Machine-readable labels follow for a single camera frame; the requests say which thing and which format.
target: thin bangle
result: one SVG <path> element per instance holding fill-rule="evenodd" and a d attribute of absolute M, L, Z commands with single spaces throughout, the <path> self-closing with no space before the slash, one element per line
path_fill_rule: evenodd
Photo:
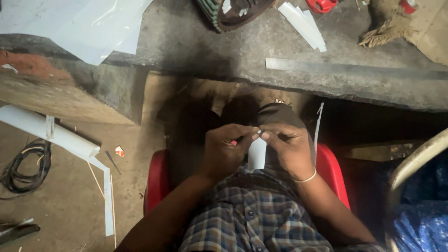
<path fill-rule="evenodd" d="M 294 180 L 294 179 L 293 179 L 293 181 L 296 182 L 296 183 L 307 182 L 307 181 L 312 180 L 312 179 L 316 176 L 316 174 L 317 174 L 317 170 L 316 170 L 316 168 L 314 168 L 314 174 L 313 174 L 313 176 L 311 176 L 311 178 L 309 178 L 309 179 L 305 179 L 305 180 Z"/>

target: red plastic chair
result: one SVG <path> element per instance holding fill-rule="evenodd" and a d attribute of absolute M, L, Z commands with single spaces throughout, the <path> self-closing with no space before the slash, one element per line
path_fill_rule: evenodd
<path fill-rule="evenodd" d="M 344 179 L 335 155 L 325 144 L 318 143 L 316 156 L 317 172 L 327 182 L 339 200 L 350 209 Z M 169 193 L 168 150 L 156 151 L 152 155 L 149 166 L 143 213 L 146 214 L 151 211 Z"/>

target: metal ruler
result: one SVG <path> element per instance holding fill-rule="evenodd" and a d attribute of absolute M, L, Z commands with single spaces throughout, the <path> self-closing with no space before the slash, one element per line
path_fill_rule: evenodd
<path fill-rule="evenodd" d="M 392 68 L 366 65 L 313 63 L 295 60 L 266 58 L 266 68 L 297 70 L 319 74 L 347 74 L 399 79 L 448 80 L 448 71 L 434 71 L 414 68 Z"/>

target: plaid shirt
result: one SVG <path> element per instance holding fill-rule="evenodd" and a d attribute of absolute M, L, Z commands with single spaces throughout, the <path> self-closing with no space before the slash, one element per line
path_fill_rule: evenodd
<path fill-rule="evenodd" d="M 179 251 L 333 251 L 298 202 L 282 181 L 239 169 L 203 202 Z M 374 244 L 343 250 L 383 251 Z"/>

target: blue cloth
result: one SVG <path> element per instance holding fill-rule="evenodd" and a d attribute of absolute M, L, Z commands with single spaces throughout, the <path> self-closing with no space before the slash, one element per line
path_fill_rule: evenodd
<path fill-rule="evenodd" d="M 396 213 L 395 242 L 400 251 L 448 252 L 447 152 L 408 179 Z"/>

